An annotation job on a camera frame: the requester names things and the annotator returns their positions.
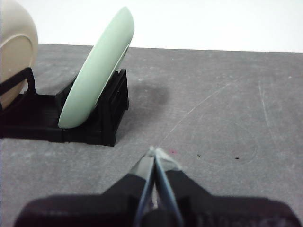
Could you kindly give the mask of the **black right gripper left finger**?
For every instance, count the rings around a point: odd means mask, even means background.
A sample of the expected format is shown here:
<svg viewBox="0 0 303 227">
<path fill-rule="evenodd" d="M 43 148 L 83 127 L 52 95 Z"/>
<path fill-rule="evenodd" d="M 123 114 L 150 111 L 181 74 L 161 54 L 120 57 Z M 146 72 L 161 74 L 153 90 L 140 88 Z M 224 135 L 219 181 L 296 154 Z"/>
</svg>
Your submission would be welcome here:
<svg viewBox="0 0 303 227">
<path fill-rule="evenodd" d="M 102 194 L 51 195 L 30 201 L 16 227 L 132 227 L 138 225 L 152 192 L 155 148 Z"/>
</svg>

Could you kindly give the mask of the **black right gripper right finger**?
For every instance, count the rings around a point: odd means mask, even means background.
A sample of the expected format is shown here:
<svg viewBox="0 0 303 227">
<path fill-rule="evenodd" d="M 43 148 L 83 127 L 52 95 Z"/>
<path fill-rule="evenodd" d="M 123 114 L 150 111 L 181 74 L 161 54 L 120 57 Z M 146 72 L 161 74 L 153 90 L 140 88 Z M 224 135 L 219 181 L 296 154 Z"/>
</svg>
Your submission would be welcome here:
<svg viewBox="0 0 303 227">
<path fill-rule="evenodd" d="M 185 227 L 297 227 L 299 219 L 281 201 L 213 195 L 188 177 L 160 148 L 155 149 L 158 186 L 164 202 Z"/>
</svg>

